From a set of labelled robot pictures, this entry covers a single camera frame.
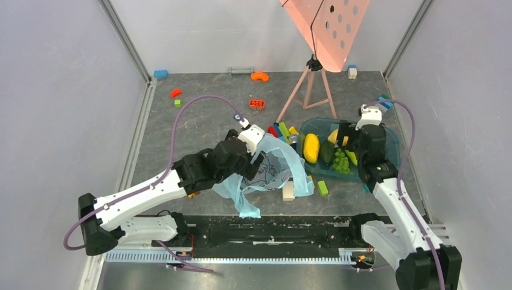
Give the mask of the light blue plastic bag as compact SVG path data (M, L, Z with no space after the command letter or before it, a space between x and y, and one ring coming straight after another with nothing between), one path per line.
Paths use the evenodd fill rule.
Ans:
M241 218L260 218L260 209L251 204L246 195L252 192L278 190L293 180L296 197L313 194L313 181L306 174L304 159L291 145L266 134L258 144L257 153L266 156L258 168L254 179L248 180L240 175L232 175L213 186L213 191L225 199L231 199Z

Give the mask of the yellow fake fruit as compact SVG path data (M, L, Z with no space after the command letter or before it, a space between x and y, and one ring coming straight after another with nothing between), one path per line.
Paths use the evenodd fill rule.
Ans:
M302 149L302 154L304 159L311 164L316 164L318 162L319 155L319 138L315 134L307 134L304 139L304 145Z

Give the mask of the green fake fruit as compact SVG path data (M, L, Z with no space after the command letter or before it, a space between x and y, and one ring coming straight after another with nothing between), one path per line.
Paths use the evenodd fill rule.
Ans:
M357 161L357 158L356 158L356 154L352 151L349 151L349 150L345 150L345 154L347 156L347 158L351 161L351 163L354 165L354 166L357 166L358 165L358 161Z

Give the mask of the yellow fake lemon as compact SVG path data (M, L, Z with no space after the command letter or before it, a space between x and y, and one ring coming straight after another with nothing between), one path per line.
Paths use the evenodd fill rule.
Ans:
M336 145L338 140L338 129L333 130L327 137L327 141Z

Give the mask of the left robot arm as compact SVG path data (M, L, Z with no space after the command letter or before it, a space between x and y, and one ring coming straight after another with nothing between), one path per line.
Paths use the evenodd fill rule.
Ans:
M266 156L256 152L264 136L264 130L256 125L241 132L231 129L215 148L185 155L152 179L110 196L82 195L78 209L86 254L97 256L127 244L185 245L190 229L183 214L151 216L144 212L211 189L232 175L252 180Z

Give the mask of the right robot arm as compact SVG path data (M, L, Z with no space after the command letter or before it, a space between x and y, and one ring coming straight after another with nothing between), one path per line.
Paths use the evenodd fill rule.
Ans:
M457 289L462 255L426 223L406 192L399 170L386 156L386 128L340 121L338 144L354 152L359 178L380 202L395 227L375 214L353 216L349 240L373 246L395 272L399 289Z

